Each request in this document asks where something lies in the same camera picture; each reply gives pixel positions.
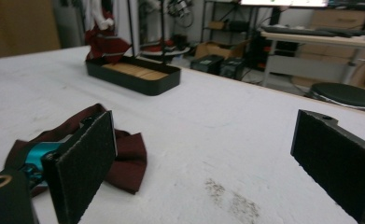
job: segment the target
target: round stool seat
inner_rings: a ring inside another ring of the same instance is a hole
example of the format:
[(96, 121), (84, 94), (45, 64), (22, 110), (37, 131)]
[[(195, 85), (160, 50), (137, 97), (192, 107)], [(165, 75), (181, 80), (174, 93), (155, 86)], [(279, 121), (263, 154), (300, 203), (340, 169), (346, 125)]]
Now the round stool seat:
[(365, 110), (365, 90), (340, 83), (317, 83), (311, 87), (313, 98)]

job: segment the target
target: desk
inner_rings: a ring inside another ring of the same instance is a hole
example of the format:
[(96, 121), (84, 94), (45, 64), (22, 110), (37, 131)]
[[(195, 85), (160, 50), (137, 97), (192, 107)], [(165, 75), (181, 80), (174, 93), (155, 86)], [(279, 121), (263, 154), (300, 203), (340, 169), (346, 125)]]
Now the desk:
[[(29, 140), (87, 106), (113, 111), (115, 128), (142, 133), (148, 166), (130, 195), (103, 184), (80, 223), (353, 224), (290, 156), (299, 109), (335, 117), (365, 140), (365, 112), (198, 71), (146, 96), (89, 77), (89, 48), (0, 59), (0, 170)], [(56, 223), (49, 193), (34, 198)]]
[[(266, 86), (271, 72), (298, 77), (310, 77), (327, 81), (348, 84), (354, 74), (356, 62), (361, 49), (365, 49), (365, 40), (344, 37), (325, 37), (312, 35), (284, 35), (261, 32), (267, 39), (273, 40), (271, 51), (264, 71), (262, 86)], [(277, 41), (295, 42), (300, 44), (331, 45), (335, 47), (355, 49), (348, 64), (327, 63), (295, 57), (274, 55)]]

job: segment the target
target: white desk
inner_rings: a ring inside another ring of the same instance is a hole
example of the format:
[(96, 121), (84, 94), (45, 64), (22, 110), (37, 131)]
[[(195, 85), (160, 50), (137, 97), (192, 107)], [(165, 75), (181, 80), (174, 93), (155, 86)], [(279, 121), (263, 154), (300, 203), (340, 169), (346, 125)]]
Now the white desk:
[[(179, 86), (146, 96), (89, 77), (88, 51), (0, 59), (0, 170), (16, 139), (95, 103), (113, 110), (116, 128), (144, 137), (140, 191), (103, 184), (80, 223), (356, 223), (290, 147), (299, 109), (335, 117), (365, 140), (364, 112), (189, 69)], [(34, 204), (42, 224), (57, 222), (48, 192)]]
[[(312, 35), (284, 35), (261, 32), (261, 35), (273, 40), (271, 51), (264, 71), (262, 86), (266, 86), (267, 77), (271, 72), (298, 77), (310, 77), (348, 84), (356, 69), (356, 63), (361, 49), (365, 49), (365, 40), (344, 37), (325, 37)], [(300, 44), (331, 45), (335, 47), (355, 49), (348, 64), (313, 61), (303, 58), (274, 55), (277, 41), (295, 42)]]

